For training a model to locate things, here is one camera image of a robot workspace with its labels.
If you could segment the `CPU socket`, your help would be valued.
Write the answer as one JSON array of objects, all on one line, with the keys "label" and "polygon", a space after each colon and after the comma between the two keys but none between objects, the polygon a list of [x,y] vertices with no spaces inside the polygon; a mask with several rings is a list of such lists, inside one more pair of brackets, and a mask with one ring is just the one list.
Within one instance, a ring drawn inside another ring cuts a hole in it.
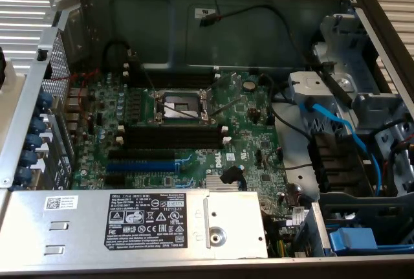
[{"label": "CPU socket", "polygon": [[160,126],[213,126],[205,89],[159,89],[153,93],[154,121]]}]

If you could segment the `RAM slot white clips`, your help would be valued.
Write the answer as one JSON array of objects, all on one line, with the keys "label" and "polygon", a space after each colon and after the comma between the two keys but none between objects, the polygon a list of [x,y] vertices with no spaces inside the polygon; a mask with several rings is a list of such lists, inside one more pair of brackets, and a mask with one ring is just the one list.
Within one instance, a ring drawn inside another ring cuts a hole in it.
[{"label": "RAM slot white clips", "polygon": [[161,138],[123,137],[123,147],[128,149],[221,149],[222,139],[211,138]]},{"label": "RAM slot white clips", "polygon": [[220,132],[218,131],[177,131],[177,130],[173,130],[173,131],[130,131],[130,132],[121,132],[120,130],[117,131],[117,136],[139,136],[139,137],[143,137],[143,136],[156,136],[156,135],[178,135],[178,136],[190,136],[190,137],[194,137],[194,136],[202,136],[202,137],[220,137],[222,133],[222,129]]},{"label": "RAM slot white clips", "polygon": [[129,62],[130,69],[145,70],[149,73],[212,73],[216,65],[172,65],[170,63],[138,63]]},{"label": "RAM slot white clips", "polygon": [[[169,72],[148,72],[153,85],[156,88],[207,88],[214,83],[215,73],[169,73]],[[121,75],[121,81],[129,87],[150,87],[150,82],[144,72],[128,73]]]}]

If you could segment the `black finned shroud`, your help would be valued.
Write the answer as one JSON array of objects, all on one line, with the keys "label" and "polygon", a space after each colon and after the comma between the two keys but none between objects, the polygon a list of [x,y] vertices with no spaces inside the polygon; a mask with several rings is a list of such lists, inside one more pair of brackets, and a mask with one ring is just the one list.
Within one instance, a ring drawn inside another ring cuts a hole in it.
[{"label": "black finned shroud", "polygon": [[316,133],[308,145],[308,152],[321,193],[373,196],[364,164],[353,141],[338,140],[328,133]]}]

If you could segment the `silver power supply unit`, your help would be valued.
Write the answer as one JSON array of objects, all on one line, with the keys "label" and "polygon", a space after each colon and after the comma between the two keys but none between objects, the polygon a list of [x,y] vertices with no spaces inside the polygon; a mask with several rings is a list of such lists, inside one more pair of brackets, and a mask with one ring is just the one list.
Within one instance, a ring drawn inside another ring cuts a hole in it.
[{"label": "silver power supply unit", "polygon": [[13,192],[0,218],[0,273],[264,260],[255,192],[207,189]]}]

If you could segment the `silver finned heatsink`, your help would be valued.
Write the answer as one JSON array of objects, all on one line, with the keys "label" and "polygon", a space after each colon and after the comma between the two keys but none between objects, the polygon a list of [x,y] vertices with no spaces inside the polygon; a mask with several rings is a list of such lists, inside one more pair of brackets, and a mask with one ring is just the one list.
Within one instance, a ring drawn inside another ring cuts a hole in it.
[{"label": "silver finned heatsink", "polygon": [[218,175],[207,175],[205,180],[206,189],[218,192],[237,192],[239,190],[238,182],[232,184],[223,183]]}]

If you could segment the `blue card retention clip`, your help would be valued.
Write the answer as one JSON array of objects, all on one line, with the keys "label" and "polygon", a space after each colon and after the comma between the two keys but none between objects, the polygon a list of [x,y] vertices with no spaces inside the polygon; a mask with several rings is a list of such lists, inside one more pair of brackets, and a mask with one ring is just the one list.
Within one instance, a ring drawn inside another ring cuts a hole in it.
[{"label": "blue card retention clip", "polygon": [[29,186],[32,183],[32,170],[18,166],[14,176],[14,182],[23,186]]},{"label": "blue card retention clip", "polygon": [[36,105],[35,105],[35,113],[36,114],[42,114],[42,113],[48,113],[49,109],[51,108],[53,104],[54,98],[53,96],[45,91],[42,91],[38,94]]},{"label": "blue card retention clip", "polygon": [[20,167],[31,167],[32,165],[36,165],[38,161],[38,155],[34,151],[30,150],[22,150],[21,155],[19,158],[18,166]]},{"label": "blue card retention clip", "polygon": [[24,149],[28,151],[36,151],[43,144],[43,139],[37,134],[26,134],[24,141]]},{"label": "blue card retention clip", "polygon": [[44,133],[47,129],[46,123],[43,121],[43,117],[32,117],[28,127],[28,131],[31,134],[39,135]]}]

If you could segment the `metal socket cover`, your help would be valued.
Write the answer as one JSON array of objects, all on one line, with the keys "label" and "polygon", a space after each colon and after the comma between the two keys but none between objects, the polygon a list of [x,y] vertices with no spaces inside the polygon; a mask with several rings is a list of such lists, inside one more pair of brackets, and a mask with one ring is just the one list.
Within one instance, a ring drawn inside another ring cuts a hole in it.
[{"label": "metal socket cover", "polygon": [[220,107],[222,107],[220,106],[216,109],[213,109],[213,106],[218,106],[217,99],[220,98],[221,95],[224,95],[223,91],[221,90],[222,87],[230,91],[230,94],[226,94],[226,97],[231,98],[230,101],[232,101],[236,98],[241,97],[241,85],[242,85],[241,75],[238,75],[237,73],[228,73],[216,79],[216,81],[214,81],[214,83],[211,86],[209,86],[206,90],[207,101],[211,107],[211,111],[209,115],[213,113],[216,109],[219,109]]}]

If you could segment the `grey metal disk bay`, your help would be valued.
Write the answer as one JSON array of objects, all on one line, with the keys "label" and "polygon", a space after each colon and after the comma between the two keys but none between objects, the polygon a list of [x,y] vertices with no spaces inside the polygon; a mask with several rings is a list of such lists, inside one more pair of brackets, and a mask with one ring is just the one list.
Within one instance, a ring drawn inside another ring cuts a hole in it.
[{"label": "grey metal disk bay", "polygon": [[325,107],[308,97],[300,104],[308,130],[356,144],[372,197],[414,192],[414,117],[403,98],[386,92],[373,76],[377,53],[362,23],[335,14],[320,29],[323,41],[314,44],[313,53],[319,64],[336,62],[330,74],[353,103],[351,109],[339,100]]}]

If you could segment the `metal locking lever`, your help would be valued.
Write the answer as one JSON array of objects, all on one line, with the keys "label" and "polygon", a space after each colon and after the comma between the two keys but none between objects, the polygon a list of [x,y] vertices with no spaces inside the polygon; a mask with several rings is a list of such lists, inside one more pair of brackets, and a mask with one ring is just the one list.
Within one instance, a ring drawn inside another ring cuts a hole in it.
[{"label": "metal locking lever", "polygon": [[233,106],[236,102],[240,101],[240,99],[241,99],[241,97],[230,101],[229,103],[225,104],[223,107],[220,107],[219,109],[216,109],[213,113],[210,114],[210,116],[214,117],[215,115],[218,115],[219,113],[222,113],[223,111],[225,111],[229,107]]},{"label": "metal locking lever", "polygon": [[146,70],[146,68],[144,67],[144,64],[142,64],[141,65],[141,68],[142,68],[142,70],[143,70],[143,72],[144,72],[144,74],[145,74],[145,76],[146,76],[146,79],[147,79],[147,81],[148,81],[148,83],[149,83],[149,85],[150,85],[150,87],[152,88],[152,90],[153,90],[153,98],[155,98],[155,96],[156,96],[156,88],[155,88],[155,86],[154,86],[154,84],[153,84],[153,81],[152,81],[152,79],[150,78],[150,76],[149,76],[149,73],[147,72],[147,70]]}]

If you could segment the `silver drive bracket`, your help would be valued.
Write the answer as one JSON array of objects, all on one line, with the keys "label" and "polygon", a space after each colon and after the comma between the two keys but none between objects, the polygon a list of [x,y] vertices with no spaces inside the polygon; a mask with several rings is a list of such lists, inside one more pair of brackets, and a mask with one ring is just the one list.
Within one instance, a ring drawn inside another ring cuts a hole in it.
[{"label": "silver drive bracket", "polygon": [[297,104],[304,103],[308,97],[312,97],[316,103],[322,106],[335,104],[337,99],[316,72],[298,71],[289,75],[290,93]]}]

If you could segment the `black SATA plug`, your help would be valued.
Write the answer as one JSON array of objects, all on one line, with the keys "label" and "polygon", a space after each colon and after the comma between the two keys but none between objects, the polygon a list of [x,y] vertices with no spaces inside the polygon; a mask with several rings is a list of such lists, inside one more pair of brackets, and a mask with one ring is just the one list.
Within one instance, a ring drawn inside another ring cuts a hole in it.
[{"label": "black SATA plug", "polygon": [[238,166],[232,166],[229,169],[225,170],[222,176],[220,176],[220,180],[224,184],[239,182],[241,186],[246,186],[246,180],[243,175],[243,171]]}]

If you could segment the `black plastic bar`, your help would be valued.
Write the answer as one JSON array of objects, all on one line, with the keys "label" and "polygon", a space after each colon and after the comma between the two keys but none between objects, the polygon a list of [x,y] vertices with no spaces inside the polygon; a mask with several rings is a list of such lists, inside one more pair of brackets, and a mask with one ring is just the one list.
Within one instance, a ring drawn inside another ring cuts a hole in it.
[{"label": "black plastic bar", "polygon": [[343,105],[352,108],[353,99],[342,89],[340,84],[331,76],[330,72],[334,70],[336,62],[327,61],[319,64],[320,78],[324,84],[329,88],[332,95],[339,100]]}]

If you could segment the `green Dell motherboard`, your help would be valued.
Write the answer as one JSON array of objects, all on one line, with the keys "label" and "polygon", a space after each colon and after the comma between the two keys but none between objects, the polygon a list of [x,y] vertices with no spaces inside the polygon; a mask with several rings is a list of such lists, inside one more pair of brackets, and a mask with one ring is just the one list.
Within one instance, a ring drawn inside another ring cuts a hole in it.
[{"label": "green Dell motherboard", "polygon": [[[207,175],[222,176],[232,166],[243,171],[246,186],[238,182],[238,192],[256,192],[265,223],[267,247],[271,255],[286,257],[293,253],[292,241],[298,225],[292,220],[294,207],[304,205],[309,197],[303,192],[288,191],[287,173],[303,171],[308,164],[289,167],[284,163],[287,147],[281,145],[271,107],[279,89],[287,83],[274,83],[269,75],[243,72],[241,100],[212,117],[222,125],[221,149],[132,149],[172,150],[175,172],[107,172],[112,162],[158,162],[108,160],[110,150],[124,148],[125,126],[158,126],[154,117],[152,88],[129,87],[121,76],[108,74],[99,80],[84,82],[71,89],[67,121],[74,143],[76,160],[73,189],[196,189],[206,188]],[[244,81],[256,84],[254,92],[243,90]],[[106,175],[125,175],[124,187],[104,185]]]}]

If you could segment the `short black expansion slot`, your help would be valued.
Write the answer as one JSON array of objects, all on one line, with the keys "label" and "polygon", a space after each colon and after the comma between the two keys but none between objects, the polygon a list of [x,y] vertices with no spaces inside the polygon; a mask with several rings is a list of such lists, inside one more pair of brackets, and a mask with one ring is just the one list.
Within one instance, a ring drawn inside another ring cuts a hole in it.
[{"label": "short black expansion slot", "polygon": [[125,175],[106,175],[104,177],[104,185],[105,186],[113,186],[113,187],[124,187],[125,186]]}]

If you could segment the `open grey PC case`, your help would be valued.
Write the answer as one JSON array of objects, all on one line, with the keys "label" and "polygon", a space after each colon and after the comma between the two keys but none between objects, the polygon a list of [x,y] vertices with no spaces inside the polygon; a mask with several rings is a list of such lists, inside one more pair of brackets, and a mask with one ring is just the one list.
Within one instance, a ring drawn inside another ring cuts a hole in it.
[{"label": "open grey PC case", "polygon": [[[287,83],[271,107],[278,139],[287,147],[284,163],[308,164],[287,173],[288,191],[309,197],[294,207],[299,231],[322,193],[308,152],[313,134],[291,96],[289,75],[319,65],[313,46],[323,41],[323,19],[335,14],[360,20],[377,53],[373,76],[386,92],[399,94],[414,117],[414,61],[376,0],[0,0],[0,218],[13,192],[89,190],[71,186],[71,89],[108,74],[140,71],[129,68],[131,61],[216,65],[215,74],[267,74],[276,84]],[[42,91],[54,101],[48,113],[38,115]],[[28,167],[32,183],[23,186],[14,176],[32,117],[43,117],[47,129],[39,134],[37,164]],[[414,279],[414,255],[279,257],[268,247],[267,253],[250,262],[29,271],[0,278]]]}]

